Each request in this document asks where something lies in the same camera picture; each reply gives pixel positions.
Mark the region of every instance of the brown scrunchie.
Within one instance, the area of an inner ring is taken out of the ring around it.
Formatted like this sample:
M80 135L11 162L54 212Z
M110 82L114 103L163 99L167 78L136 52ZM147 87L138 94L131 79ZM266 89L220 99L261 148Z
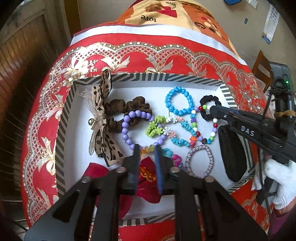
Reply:
M111 132L120 133L122 131L122 123L123 119L116 121L112 117L117 112L121 112L124 116L128 115L130 111L144 111L146 113L150 113L152 115L152 110L150 109L150 105L145 103L145 98L142 96L138 96L134 98L132 101L128 101L125 103L124 100L114 99L111 100L110 103L105 104L105 114L107 115L107 123ZM129 125L135 126L140 123L141 117L131 118Z

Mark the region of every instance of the purple bead bracelet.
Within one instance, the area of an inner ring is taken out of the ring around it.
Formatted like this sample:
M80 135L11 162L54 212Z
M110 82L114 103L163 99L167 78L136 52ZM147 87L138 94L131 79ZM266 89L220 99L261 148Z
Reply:
M144 111L140 111L140 110L136 110L136 111L131 111L129 112L128 115L126 115L123 118L123 123L122 123L122 139L126 141L126 144L129 145L131 150L134 150L135 148L135 144L133 144L132 140L129 138L128 136L128 127L129 127L129 122L131 120L131 118L135 118L135 117L141 117L143 119L147 119L149 121L153 121L154 120L154 116L151 116L150 113L146 113ZM163 141L166 139L166 135L161 135L160 138L157 140L157 142L154 142L153 145L162 145Z

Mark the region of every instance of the blue bead bracelet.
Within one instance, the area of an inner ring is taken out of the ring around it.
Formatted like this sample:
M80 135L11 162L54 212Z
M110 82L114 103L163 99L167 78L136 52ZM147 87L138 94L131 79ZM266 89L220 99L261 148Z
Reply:
M187 98L188 104L189 104L189 107L187 109L184 108L182 110L178 110L171 104L171 102L170 102L171 97L174 94L177 94L177 92L181 92ZM183 89L180 86L175 87L174 89L171 89L170 92L166 95L165 106L168 108L169 112L173 112L175 115L184 116L186 114L190 114L191 118L194 118L194 116L195 116L195 114L191 113L191 111L194 110L194 103L193 103L192 96L189 94L188 91L186 91L186 89Z

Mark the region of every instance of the wooden door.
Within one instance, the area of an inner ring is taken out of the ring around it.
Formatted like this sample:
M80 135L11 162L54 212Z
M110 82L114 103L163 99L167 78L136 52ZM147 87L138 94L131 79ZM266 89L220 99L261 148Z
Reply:
M0 31L0 199L5 215L22 225L20 155L25 129L41 82L69 45L67 31L59 0L25 0Z

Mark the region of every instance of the calendar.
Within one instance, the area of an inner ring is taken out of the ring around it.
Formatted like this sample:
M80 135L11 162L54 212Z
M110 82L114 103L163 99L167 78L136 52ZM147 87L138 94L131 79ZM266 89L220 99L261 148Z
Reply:
M274 6L270 5L269 12L265 21L264 29L263 29L263 34L262 38L270 44L274 32L276 30L276 26L279 21L279 12L275 9Z

